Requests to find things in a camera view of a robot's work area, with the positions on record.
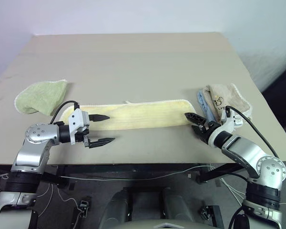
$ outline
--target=light green washcloth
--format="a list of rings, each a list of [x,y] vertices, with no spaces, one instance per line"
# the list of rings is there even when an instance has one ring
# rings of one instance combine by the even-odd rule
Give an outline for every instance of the light green washcloth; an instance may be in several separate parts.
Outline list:
[[[62,103],[67,90],[67,81],[44,81],[30,85],[15,98],[14,105],[18,112],[31,114],[41,112],[51,115]]]

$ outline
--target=yellow towel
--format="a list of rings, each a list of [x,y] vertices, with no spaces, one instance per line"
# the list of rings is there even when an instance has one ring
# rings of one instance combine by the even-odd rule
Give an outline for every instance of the yellow towel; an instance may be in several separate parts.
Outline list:
[[[104,114],[110,117],[105,121],[90,122],[91,130],[127,130],[186,125],[190,122],[184,114],[195,112],[192,104],[183,99],[137,104],[81,105],[81,109],[90,115]],[[60,120],[67,124],[72,112],[73,106],[68,107]]]

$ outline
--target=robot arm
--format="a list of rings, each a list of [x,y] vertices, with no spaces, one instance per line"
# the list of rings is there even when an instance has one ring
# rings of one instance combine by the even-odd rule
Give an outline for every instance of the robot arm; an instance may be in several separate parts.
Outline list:
[[[279,201],[282,182],[286,178],[284,163],[266,154],[252,141],[231,134],[235,126],[241,125],[235,120],[233,110],[223,112],[223,125],[213,121],[205,125],[205,119],[194,113],[185,113],[185,116],[196,124],[192,128],[202,141],[220,148],[223,154],[247,170],[246,198],[242,203],[245,214],[281,228]]]
[[[85,147],[103,146],[114,138],[103,138],[91,142],[88,138],[90,121],[109,119],[105,115],[92,114],[75,107],[69,124],[37,123],[25,132],[25,140],[12,165],[5,189],[0,192],[0,228],[10,228],[7,220],[13,217],[13,228],[36,228],[38,215],[27,209],[36,202],[36,191],[49,160],[50,148],[60,143],[84,142]]]

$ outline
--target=beige table surface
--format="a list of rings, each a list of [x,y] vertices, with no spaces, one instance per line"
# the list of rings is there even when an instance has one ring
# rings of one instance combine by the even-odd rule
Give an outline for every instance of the beige table surface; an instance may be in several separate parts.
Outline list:
[[[0,164],[13,163],[28,126],[51,119],[18,113],[16,95],[32,83],[60,79],[70,83],[65,100],[80,104],[186,99],[200,115],[196,98],[200,88],[235,83],[254,107],[256,127],[286,160],[283,128],[221,34],[107,34],[33,37],[15,58],[0,78]],[[271,153],[248,124],[235,133]],[[195,137],[190,125],[91,131],[91,137],[116,139],[94,149],[83,144],[55,146],[49,164],[231,162]]]

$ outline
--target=towel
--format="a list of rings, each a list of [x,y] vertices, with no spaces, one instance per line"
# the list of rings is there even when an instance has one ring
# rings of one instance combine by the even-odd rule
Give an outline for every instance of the towel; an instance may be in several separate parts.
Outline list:
[[[107,115],[110,119],[90,122],[91,130],[127,130],[186,125],[190,122],[185,113],[195,112],[187,100],[167,100],[150,103],[115,105],[81,105],[81,110],[91,114]],[[68,123],[73,106],[61,115],[60,121]]]
[[[66,80],[34,83],[17,95],[14,105],[16,110],[23,114],[39,111],[50,116],[62,103],[66,90]]]
[[[227,105],[235,107],[246,117],[252,119],[252,105],[240,94],[233,83],[229,85],[211,84],[206,86],[202,93],[217,122],[220,122],[222,112]],[[238,114],[235,114],[235,117],[241,119]]]
[[[202,111],[204,112],[204,115],[206,117],[206,121],[209,123],[211,121],[216,122],[216,119],[212,113],[211,108],[209,107],[208,103],[205,101],[204,99],[204,94],[202,92],[202,90],[200,90],[197,93],[197,99],[198,99],[198,103],[202,109]]]

